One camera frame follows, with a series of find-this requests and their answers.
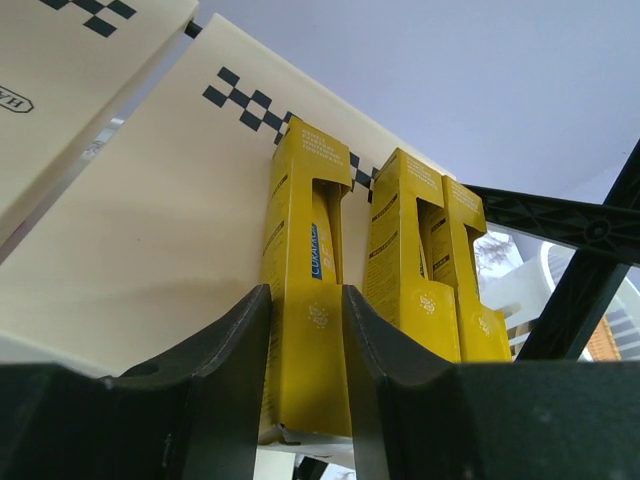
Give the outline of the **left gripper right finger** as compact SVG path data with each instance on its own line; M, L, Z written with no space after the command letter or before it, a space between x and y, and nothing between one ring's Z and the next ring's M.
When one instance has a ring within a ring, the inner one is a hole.
M342 291L361 479L635 479L635 362L451 363Z

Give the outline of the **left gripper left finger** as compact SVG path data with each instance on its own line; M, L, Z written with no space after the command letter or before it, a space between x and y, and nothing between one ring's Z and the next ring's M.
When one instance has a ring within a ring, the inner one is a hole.
M118 377L1 369L5 479L249 479L271 325L265 285Z

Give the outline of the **yellow toothpaste box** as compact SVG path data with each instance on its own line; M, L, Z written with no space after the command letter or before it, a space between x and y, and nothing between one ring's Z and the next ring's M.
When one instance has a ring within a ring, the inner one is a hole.
M482 200L449 176L442 183L462 360L510 362L504 315L482 304L479 294L474 242L487 233Z
M373 185L364 296L436 355L461 360L453 288L435 279L428 221L443 211L442 176L397 148Z
M261 281L272 300L259 441L351 435L342 335L346 145L293 117L272 157Z

